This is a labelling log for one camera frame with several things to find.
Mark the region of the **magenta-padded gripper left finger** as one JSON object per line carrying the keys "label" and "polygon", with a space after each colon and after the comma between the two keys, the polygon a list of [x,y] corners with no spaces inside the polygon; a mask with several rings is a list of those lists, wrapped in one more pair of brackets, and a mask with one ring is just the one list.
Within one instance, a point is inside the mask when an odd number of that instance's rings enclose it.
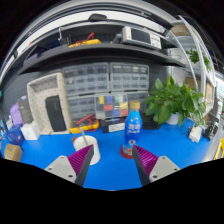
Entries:
{"label": "magenta-padded gripper left finger", "polygon": [[93,155],[94,147],[89,145],[70,156],[59,156],[45,170],[76,185],[82,186],[85,182]]}

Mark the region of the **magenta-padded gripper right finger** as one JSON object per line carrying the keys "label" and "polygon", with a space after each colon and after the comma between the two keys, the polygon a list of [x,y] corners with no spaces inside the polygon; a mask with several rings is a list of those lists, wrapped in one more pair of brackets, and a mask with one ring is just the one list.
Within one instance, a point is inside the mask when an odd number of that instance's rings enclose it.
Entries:
{"label": "magenta-padded gripper right finger", "polygon": [[180,170],[168,157],[157,157],[137,145],[133,146],[132,155],[137,166],[140,182],[143,186]]}

